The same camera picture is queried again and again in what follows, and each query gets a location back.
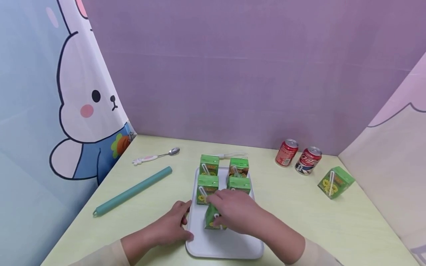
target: soda can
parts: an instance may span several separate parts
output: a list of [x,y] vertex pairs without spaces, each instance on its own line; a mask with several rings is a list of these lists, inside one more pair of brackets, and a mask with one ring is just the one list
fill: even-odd
[[306,148],[296,163],[296,170],[300,174],[310,174],[322,158],[322,152],[319,148],[311,146]]
[[281,166],[289,166],[291,160],[296,155],[296,152],[299,150],[299,144],[293,139],[286,139],[282,144],[281,148],[278,151],[278,154],[275,157],[277,164]]

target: table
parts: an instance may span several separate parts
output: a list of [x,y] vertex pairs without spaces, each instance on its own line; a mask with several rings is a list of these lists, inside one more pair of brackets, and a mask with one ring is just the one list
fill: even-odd
[[[141,156],[163,154],[180,147],[180,154],[133,166]],[[335,200],[317,187],[327,171],[344,165],[336,156],[323,156],[309,176],[294,167],[275,163],[277,150],[138,135],[121,156],[43,262],[42,266],[68,265],[166,213],[177,200],[191,199],[194,171],[201,154],[244,150],[249,153],[250,175],[260,206],[334,254],[345,266],[404,265],[418,263],[392,231],[357,183]],[[229,160],[221,160],[221,166]],[[173,173],[102,217],[94,209],[143,179],[171,166]],[[265,247],[260,260],[206,260],[187,254],[183,244],[151,250],[138,265],[266,265],[282,266]]]

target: white spoon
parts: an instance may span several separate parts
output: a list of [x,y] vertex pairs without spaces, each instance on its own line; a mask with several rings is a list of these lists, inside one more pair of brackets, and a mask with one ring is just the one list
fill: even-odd
[[151,156],[141,157],[141,158],[138,158],[136,160],[133,160],[132,163],[133,163],[133,165],[138,165],[138,164],[141,164],[143,162],[149,162],[149,161],[155,160],[157,158],[160,158],[160,157],[163,157],[163,156],[166,156],[166,155],[172,156],[172,155],[178,154],[180,150],[181,149],[179,149],[179,148],[173,148],[169,151],[169,153],[165,153],[165,154],[161,154],[161,155],[151,155]]

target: light blue backdrop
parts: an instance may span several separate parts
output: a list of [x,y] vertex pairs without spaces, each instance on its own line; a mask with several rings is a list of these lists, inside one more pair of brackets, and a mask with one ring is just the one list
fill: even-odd
[[57,2],[1,1],[0,32],[0,265],[40,265],[97,184],[49,167],[66,138],[56,69],[68,32]]

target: pink backdrop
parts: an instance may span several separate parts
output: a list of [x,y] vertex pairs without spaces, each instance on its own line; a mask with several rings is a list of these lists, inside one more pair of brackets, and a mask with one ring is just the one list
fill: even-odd
[[85,4],[142,134],[337,155],[426,50],[424,0]]

